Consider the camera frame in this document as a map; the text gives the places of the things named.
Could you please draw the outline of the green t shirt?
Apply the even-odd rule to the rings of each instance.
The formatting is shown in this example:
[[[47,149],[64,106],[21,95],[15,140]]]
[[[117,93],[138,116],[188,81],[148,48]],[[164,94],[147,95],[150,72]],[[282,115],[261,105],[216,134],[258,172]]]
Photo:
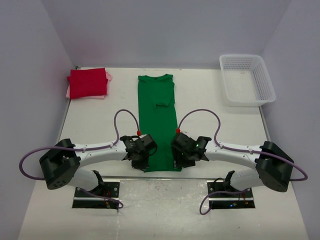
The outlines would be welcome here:
[[[142,134],[150,134],[157,144],[149,157],[146,172],[180,172],[171,149],[178,128],[175,109],[175,83],[172,74],[138,76],[138,117]]]

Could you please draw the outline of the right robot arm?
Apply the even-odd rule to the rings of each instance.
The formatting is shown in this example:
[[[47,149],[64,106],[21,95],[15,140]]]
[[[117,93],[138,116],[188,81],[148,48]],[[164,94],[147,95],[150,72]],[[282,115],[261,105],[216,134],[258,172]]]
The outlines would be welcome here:
[[[265,141],[262,146],[242,145],[239,151],[233,151],[210,137],[192,139],[180,132],[171,141],[171,150],[176,168],[193,167],[201,160],[245,166],[246,170],[229,171],[218,187],[227,196],[233,197],[245,189],[261,186],[281,193],[288,190],[293,160],[270,141]]]

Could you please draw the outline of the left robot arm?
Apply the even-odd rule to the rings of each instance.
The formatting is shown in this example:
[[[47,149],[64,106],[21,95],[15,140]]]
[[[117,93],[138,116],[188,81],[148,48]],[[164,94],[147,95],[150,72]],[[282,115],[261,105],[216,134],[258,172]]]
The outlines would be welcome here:
[[[119,140],[99,144],[73,144],[66,138],[45,153],[39,163],[49,190],[73,186],[97,197],[104,190],[102,177],[96,170],[85,170],[85,166],[129,160],[133,167],[144,171],[149,166],[149,157],[157,149],[149,134],[124,135]]]

